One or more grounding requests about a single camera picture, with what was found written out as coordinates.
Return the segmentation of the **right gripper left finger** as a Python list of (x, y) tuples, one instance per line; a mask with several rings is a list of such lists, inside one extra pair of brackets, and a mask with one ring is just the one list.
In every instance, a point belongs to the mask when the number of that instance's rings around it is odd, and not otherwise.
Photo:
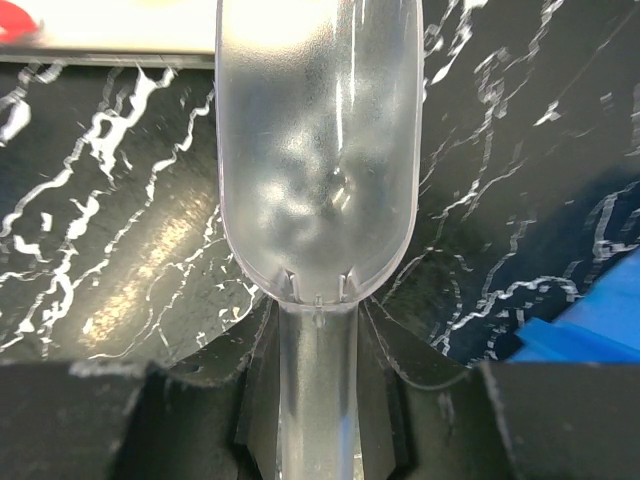
[(5, 479), (272, 479), (277, 308), (170, 368), (152, 362), (5, 362)]

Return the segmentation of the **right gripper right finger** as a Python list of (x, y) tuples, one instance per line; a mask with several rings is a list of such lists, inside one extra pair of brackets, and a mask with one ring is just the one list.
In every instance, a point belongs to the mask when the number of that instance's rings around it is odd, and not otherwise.
[(368, 479), (635, 479), (633, 364), (466, 368), (375, 300), (359, 308), (357, 401)]

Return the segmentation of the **clear plastic scoop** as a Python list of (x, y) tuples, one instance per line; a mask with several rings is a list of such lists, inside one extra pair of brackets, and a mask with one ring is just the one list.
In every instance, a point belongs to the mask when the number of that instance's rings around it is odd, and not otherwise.
[(225, 235), (279, 307), (282, 475), (349, 479), (359, 303), (414, 230), (419, 1), (221, 1), (215, 92)]

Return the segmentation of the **blue bin of star candies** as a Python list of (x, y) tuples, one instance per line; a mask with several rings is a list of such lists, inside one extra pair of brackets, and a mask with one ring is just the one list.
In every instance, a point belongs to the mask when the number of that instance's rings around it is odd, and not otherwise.
[(511, 362), (639, 362), (639, 252), (625, 257), (555, 320), (533, 318), (517, 331)]

